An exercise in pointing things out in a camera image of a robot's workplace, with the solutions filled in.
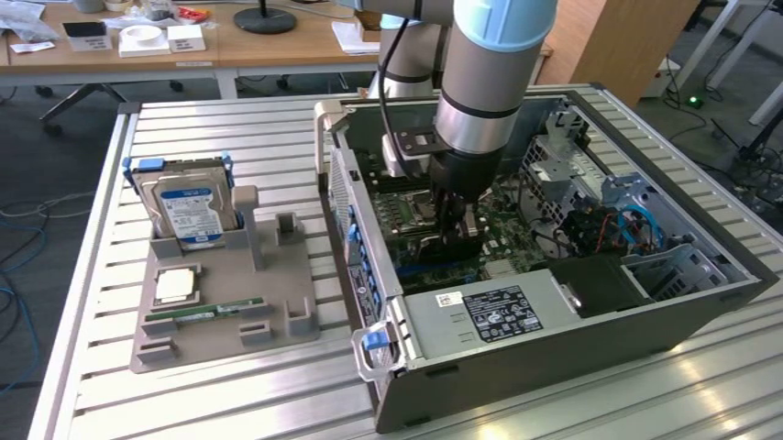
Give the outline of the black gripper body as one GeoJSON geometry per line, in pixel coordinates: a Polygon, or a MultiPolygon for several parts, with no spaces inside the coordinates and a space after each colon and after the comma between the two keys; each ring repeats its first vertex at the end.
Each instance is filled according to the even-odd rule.
{"type": "Polygon", "coordinates": [[[428,164],[434,195],[479,197],[495,180],[499,164],[500,150],[486,154],[468,154],[456,149],[438,152],[428,164]]]}

